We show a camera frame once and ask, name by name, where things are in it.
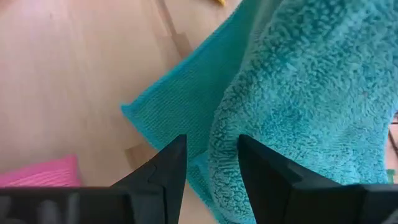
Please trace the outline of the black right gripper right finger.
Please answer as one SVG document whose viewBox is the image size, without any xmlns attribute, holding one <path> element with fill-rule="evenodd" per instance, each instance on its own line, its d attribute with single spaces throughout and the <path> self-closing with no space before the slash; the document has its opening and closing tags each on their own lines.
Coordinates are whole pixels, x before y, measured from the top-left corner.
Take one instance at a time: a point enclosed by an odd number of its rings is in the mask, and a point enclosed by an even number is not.
<svg viewBox="0 0 398 224">
<path fill-rule="evenodd" d="M 241 176 L 257 224 L 359 224 L 366 190 L 341 185 L 248 135 L 238 138 Z"/>
</svg>

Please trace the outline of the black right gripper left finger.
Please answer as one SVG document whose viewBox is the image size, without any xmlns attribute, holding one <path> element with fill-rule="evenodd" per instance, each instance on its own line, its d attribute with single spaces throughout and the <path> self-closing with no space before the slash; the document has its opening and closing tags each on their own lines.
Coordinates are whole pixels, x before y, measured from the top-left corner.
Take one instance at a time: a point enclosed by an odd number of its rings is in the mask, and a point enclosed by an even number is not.
<svg viewBox="0 0 398 224">
<path fill-rule="evenodd" d="M 125 189 L 133 224 L 178 224 L 187 174 L 187 136 L 181 134 L 113 186 Z"/>
</svg>

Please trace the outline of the teal microfiber towel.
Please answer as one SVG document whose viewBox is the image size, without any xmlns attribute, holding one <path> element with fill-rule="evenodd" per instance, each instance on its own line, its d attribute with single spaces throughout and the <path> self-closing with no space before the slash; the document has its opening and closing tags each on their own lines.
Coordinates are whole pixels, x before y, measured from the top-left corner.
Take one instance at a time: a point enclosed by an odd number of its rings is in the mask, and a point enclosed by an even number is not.
<svg viewBox="0 0 398 224">
<path fill-rule="evenodd" d="M 398 0 L 243 0 L 122 112 L 157 149 L 187 135 L 187 179 L 221 224 L 254 224 L 246 134 L 338 183 L 387 182 Z"/>
</svg>

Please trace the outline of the pink microfiber towel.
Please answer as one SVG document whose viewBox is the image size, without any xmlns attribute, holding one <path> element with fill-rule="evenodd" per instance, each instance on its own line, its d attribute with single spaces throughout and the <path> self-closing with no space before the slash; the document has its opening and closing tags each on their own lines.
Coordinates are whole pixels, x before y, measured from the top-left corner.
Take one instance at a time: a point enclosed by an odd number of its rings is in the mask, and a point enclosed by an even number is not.
<svg viewBox="0 0 398 224">
<path fill-rule="evenodd" d="M 76 156 L 67 156 L 0 174 L 0 187 L 79 187 Z"/>
</svg>

